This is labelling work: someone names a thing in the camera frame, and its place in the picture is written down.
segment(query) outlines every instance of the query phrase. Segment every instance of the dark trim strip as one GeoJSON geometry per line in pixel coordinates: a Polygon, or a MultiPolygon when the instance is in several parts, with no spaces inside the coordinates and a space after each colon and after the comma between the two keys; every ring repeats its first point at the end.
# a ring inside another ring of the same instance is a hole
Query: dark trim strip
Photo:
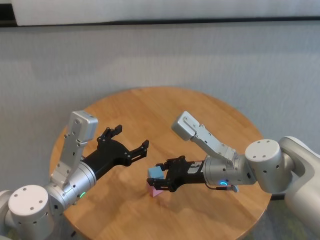
{"type": "MultiPolygon", "coordinates": [[[[283,21],[319,21],[319,16],[285,16],[285,17],[243,17],[243,18],[208,18],[180,20],[124,20],[85,24],[63,24],[59,26],[96,26],[96,25],[159,25],[159,24],[207,24],[207,23],[245,23],[245,22],[283,22],[283,21]]],[[[11,4],[0,4],[0,27],[17,27],[11,4]]]]}
{"type": "Polygon", "coordinates": [[[285,199],[285,194],[272,194],[271,195],[271,201],[275,201],[275,200],[284,200],[285,199]]]}
{"type": "Polygon", "coordinates": [[[0,27],[17,26],[14,9],[9,3],[0,4],[0,27]]]}

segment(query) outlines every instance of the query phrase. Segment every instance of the silver robot arm segment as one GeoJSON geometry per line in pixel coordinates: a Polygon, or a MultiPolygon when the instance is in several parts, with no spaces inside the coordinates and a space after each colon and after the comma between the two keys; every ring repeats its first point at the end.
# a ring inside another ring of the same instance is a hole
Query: silver robot arm segment
{"type": "Polygon", "coordinates": [[[134,150],[112,139],[122,126],[109,127],[97,138],[97,149],[83,157],[98,120],[85,111],[71,113],[60,160],[46,186],[27,185],[14,192],[0,192],[0,236],[15,229],[22,240],[44,240],[56,220],[75,205],[114,166],[130,166],[147,156],[149,141],[134,150]]]}
{"type": "Polygon", "coordinates": [[[203,161],[189,162],[181,156],[183,160],[179,157],[157,164],[168,172],[165,179],[148,178],[150,186],[174,192],[183,184],[205,183],[216,186],[209,187],[214,190],[237,192],[237,185],[258,182],[267,193],[286,191],[287,206],[320,237],[320,155],[304,143],[291,136],[279,142],[261,139],[240,155],[217,140],[186,111],[173,123],[172,129],[183,140],[195,142],[207,156],[203,161]],[[292,172],[299,176],[298,180],[293,181],[292,172]]]}

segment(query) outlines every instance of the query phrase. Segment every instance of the round wooden table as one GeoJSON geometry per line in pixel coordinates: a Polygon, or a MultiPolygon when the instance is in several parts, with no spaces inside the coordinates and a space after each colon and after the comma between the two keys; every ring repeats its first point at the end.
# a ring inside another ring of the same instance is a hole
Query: round wooden table
{"type": "MultiPolygon", "coordinates": [[[[271,195],[256,183],[239,192],[215,191],[204,184],[181,186],[152,198],[146,190],[148,168],[185,155],[204,160],[195,143],[183,141],[171,125],[191,113],[221,142],[244,153],[263,136],[240,112],[206,94],[177,87],[137,88],[110,95],[85,109],[98,119],[95,138],[106,127],[121,124],[114,139],[132,150],[148,139],[147,157],[129,167],[116,166],[64,212],[75,229],[90,240],[234,240],[240,239],[264,213],[271,195]]],[[[50,163],[60,158],[65,130],[55,143],[50,163]]],[[[84,155],[96,149],[92,140],[84,155]]]]}

